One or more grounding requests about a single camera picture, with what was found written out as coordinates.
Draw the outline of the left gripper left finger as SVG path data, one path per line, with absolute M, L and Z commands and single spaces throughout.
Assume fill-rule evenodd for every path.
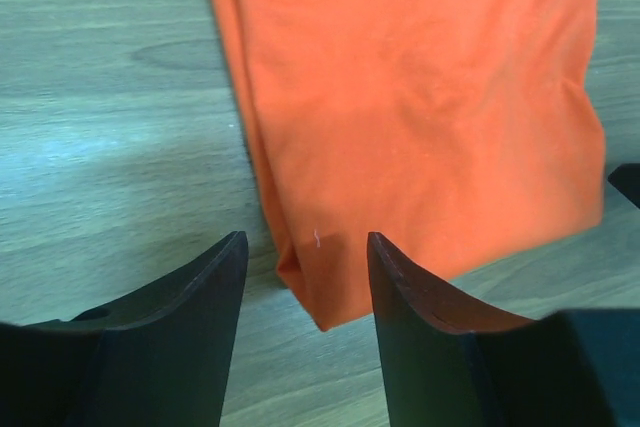
M 68 321 L 38 330 L 77 359 L 66 426 L 216 426 L 220 422 L 248 267 L 235 231 L 182 267 Z

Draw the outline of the orange t shirt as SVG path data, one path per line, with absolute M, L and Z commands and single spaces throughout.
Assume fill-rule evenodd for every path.
M 371 312 L 367 236 L 453 278 L 596 226 L 598 0 L 212 0 L 277 272 Z

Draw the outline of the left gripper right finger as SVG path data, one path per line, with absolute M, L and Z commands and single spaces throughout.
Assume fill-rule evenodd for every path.
M 380 233 L 368 237 L 368 267 L 392 425 L 614 425 L 568 314 L 495 308 Z

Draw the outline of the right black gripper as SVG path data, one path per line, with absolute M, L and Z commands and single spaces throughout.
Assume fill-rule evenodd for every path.
M 607 177 L 608 182 L 625 196 L 635 207 L 640 208 L 640 164 L 624 163 L 617 166 Z

